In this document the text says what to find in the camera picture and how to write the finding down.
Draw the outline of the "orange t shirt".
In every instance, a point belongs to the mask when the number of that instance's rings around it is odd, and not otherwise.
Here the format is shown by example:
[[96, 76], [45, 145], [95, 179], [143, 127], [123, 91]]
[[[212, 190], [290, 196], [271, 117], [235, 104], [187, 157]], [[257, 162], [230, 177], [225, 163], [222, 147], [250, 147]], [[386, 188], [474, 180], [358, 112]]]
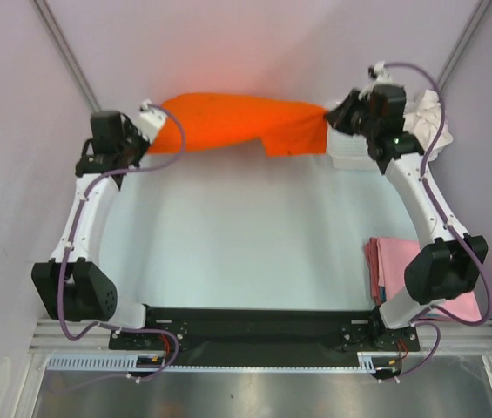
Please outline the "orange t shirt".
[[255, 96], [195, 92], [162, 104], [178, 121], [168, 121], [149, 154], [175, 153], [181, 125], [188, 152], [203, 152], [258, 139], [269, 157], [324, 154], [327, 110], [316, 104]]

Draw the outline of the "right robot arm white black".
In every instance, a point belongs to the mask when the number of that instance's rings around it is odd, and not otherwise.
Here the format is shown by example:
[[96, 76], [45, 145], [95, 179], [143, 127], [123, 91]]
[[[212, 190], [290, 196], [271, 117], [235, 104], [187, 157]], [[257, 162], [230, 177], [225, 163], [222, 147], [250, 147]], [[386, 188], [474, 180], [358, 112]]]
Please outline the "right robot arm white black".
[[488, 252], [483, 236], [471, 235], [449, 210], [427, 172], [425, 150], [405, 130], [406, 92], [398, 84], [351, 90], [325, 115], [330, 129], [362, 136], [368, 156], [397, 191], [414, 225], [421, 250], [405, 268], [404, 284], [370, 316], [368, 338], [389, 349], [431, 309], [471, 293]]

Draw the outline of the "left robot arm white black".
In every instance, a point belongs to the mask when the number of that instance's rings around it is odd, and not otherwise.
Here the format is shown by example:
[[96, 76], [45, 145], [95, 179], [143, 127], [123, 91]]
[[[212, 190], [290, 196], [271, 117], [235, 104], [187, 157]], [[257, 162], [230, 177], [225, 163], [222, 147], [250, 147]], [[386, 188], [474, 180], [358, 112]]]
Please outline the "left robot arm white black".
[[137, 165], [147, 140], [125, 114], [95, 112], [91, 137], [76, 164], [76, 192], [64, 232], [49, 260], [32, 267], [31, 279], [53, 320], [96, 320], [128, 327], [139, 347], [153, 346], [158, 325], [145, 306], [120, 296], [114, 280], [99, 266], [104, 228], [126, 169]]

